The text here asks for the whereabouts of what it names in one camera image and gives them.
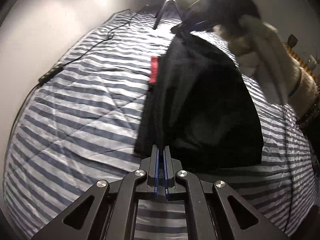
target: striped bedspread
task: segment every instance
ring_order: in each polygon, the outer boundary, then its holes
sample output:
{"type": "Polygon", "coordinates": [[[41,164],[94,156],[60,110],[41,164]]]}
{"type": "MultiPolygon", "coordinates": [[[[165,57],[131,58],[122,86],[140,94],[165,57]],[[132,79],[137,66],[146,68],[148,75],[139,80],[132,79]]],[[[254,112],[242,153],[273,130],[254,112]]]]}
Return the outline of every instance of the striped bedspread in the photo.
{"type": "MultiPolygon", "coordinates": [[[[93,29],[58,62],[70,62],[133,15],[124,11],[93,29]]],[[[170,13],[153,30],[153,14],[137,15],[87,55],[39,88],[9,142],[4,199],[27,238],[98,179],[119,180],[138,169],[133,152],[150,75],[150,57],[164,54],[179,20],[170,13]]],[[[214,33],[195,33],[223,50],[214,33]]],[[[257,166],[218,174],[281,230],[291,235],[317,196],[307,140],[290,106],[269,105],[258,84],[244,82],[259,114],[264,147],[257,166]]],[[[140,201],[135,240],[187,239],[184,206],[140,201]]]]}

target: red label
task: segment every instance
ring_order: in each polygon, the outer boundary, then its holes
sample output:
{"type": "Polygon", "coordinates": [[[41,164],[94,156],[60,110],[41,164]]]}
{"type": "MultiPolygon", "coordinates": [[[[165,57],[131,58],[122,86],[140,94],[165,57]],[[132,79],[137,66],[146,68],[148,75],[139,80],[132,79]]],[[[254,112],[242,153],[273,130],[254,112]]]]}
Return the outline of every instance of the red label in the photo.
{"type": "Polygon", "coordinates": [[[152,56],[151,57],[151,75],[149,84],[154,84],[157,82],[157,75],[158,75],[158,57],[152,56]]]}

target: black fabric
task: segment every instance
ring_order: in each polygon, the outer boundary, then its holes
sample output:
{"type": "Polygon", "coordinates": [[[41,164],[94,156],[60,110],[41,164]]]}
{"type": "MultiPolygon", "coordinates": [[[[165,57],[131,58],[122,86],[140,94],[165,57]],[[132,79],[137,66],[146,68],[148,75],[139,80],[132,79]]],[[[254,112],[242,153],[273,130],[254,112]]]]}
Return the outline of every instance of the black fabric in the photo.
{"type": "Polygon", "coordinates": [[[233,61],[192,34],[179,34],[160,58],[135,151],[170,146],[191,172],[261,163],[260,120],[233,61]]]}

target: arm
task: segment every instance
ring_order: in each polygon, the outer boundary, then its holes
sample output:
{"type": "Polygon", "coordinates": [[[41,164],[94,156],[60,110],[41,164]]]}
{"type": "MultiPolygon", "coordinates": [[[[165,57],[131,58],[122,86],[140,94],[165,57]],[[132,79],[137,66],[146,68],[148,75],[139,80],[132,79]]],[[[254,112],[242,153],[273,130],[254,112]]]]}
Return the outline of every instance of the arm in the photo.
{"type": "Polygon", "coordinates": [[[246,30],[232,37],[223,26],[214,31],[228,42],[240,71],[253,77],[270,104],[289,103],[296,112],[304,135],[320,159],[320,87],[286,52],[277,30],[259,19],[243,16],[239,23],[246,30]]]}

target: wall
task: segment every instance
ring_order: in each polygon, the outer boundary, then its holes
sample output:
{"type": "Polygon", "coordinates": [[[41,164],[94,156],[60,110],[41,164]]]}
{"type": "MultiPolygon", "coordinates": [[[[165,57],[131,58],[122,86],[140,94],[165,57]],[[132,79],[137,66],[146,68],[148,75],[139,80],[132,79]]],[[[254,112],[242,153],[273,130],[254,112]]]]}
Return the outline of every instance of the wall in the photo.
{"type": "MultiPolygon", "coordinates": [[[[0,27],[0,160],[23,99],[81,36],[113,13],[153,0],[18,0],[0,27]]],[[[3,163],[0,162],[2,182],[3,163]]],[[[0,208],[4,209],[2,183],[0,208]]]]}
{"type": "Polygon", "coordinates": [[[254,0],[262,19],[279,30],[283,41],[292,33],[298,39],[294,51],[307,60],[309,54],[320,57],[320,23],[305,0],[254,0]]]}

